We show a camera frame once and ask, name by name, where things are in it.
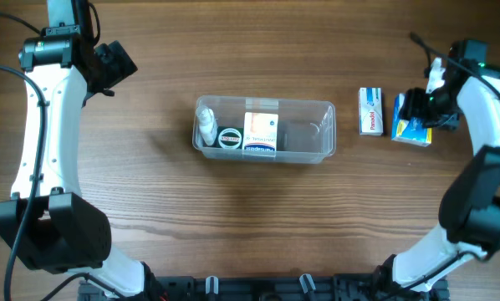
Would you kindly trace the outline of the blue yellow VapoDrops box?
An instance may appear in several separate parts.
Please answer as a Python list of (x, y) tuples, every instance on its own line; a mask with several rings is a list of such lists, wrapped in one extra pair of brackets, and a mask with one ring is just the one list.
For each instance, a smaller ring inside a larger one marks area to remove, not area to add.
[(405, 102), (405, 95), (398, 94), (395, 97), (391, 139), (396, 142), (402, 142), (411, 145), (427, 147), (432, 142), (432, 129), (423, 128), (421, 120), (412, 118), (403, 120), (400, 117), (400, 111)]

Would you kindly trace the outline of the white Panadol box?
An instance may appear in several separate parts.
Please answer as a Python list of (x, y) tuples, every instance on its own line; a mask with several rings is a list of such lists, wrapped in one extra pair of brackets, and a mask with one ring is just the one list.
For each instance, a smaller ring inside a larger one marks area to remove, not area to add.
[(360, 88), (359, 123), (361, 135), (383, 135), (381, 88)]

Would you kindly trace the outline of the white spray bottle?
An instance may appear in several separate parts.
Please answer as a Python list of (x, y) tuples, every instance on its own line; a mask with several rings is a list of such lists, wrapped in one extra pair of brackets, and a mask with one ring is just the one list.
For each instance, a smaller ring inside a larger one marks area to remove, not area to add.
[(200, 105), (196, 109), (198, 127), (202, 139), (207, 146), (212, 146), (217, 138), (217, 120), (212, 109), (205, 105)]

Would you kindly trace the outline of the green round-logo packet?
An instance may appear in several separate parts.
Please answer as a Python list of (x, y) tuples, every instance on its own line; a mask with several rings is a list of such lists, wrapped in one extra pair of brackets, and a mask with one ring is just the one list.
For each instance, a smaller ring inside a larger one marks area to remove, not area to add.
[(243, 142), (243, 128), (224, 127), (218, 128), (215, 142), (216, 148), (241, 149)]

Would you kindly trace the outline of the white orange medicine box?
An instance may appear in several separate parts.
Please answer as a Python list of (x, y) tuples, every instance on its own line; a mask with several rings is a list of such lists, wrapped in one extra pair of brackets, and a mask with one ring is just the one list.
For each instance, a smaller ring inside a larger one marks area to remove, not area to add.
[(275, 157), (278, 144), (278, 115), (246, 112), (242, 150), (250, 155)]

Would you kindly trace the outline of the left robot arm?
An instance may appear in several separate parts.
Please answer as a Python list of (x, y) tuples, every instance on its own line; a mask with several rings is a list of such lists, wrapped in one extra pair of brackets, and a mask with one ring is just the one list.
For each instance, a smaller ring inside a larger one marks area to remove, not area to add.
[(81, 110), (137, 70), (120, 43), (99, 36), (92, 3), (52, 0), (48, 26), (23, 44), (17, 76), (26, 84), (27, 120), (11, 196), (0, 202), (0, 237), (10, 260), (28, 269), (83, 278), (106, 298), (156, 300), (153, 273), (113, 246), (107, 216), (80, 190)]

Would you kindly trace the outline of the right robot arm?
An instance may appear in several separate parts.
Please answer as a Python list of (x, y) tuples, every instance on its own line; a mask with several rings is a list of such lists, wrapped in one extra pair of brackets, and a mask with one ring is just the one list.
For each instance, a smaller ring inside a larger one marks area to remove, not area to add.
[(483, 41), (459, 40), (441, 54), (415, 33), (411, 40), (429, 60), (428, 83), (406, 92), (400, 121), (452, 130), (464, 118), (473, 158), (441, 199), (436, 226), (373, 272), (374, 300), (437, 300), (434, 288), (447, 274), (471, 260), (486, 263), (500, 251), (500, 68), (487, 64)]

